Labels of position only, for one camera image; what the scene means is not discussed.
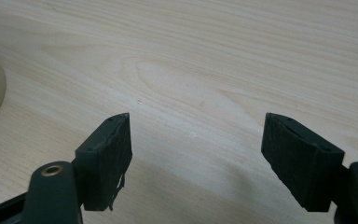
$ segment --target light wood tabletop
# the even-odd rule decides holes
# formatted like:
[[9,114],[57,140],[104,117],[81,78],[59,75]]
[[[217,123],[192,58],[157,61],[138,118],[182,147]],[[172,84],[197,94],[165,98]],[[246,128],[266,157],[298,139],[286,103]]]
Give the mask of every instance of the light wood tabletop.
[[0,203],[130,112],[114,210],[85,223],[333,223],[261,154],[267,112],[358,161],[358,0],[0,0]]

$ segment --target black rubber pad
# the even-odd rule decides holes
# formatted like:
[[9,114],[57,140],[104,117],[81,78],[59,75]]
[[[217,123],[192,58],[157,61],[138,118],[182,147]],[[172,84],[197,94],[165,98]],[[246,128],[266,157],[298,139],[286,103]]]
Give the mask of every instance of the black rubber pad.
[[132,158],[130,114],[106,119],[76,150],[78,198],[88,211],[110,207],[124,187]]
[[285,116],[266,115],[261,151],[309,212],[327,212],[345,152]]

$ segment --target wood grain surface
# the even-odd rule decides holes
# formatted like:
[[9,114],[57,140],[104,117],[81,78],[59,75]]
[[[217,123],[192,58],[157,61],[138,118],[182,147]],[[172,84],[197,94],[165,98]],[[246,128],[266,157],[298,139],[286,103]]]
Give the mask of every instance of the wood grain surface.
[[358,0],[0,0],[0,203],[131,113],[114,211],[85,223],[333,223],[260,152],[266,112],[358,161]]

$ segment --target wooden table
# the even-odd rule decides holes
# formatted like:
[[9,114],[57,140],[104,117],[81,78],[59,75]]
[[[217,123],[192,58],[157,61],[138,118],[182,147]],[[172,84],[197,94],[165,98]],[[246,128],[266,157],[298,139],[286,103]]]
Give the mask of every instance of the wooden table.
[[131,113],[114,211],[85,223],[333,223],[260,152],[266,112],[358,161],[358,0],[0,0],[0,203]]

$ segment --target screw hole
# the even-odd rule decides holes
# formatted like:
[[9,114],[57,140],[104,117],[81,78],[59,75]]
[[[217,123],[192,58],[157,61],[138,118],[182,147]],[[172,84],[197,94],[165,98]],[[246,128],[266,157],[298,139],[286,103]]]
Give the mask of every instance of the screw hole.
[[53,176],[57,175],[62,171],[61,165],[51,165],[42,171],[42,176]]

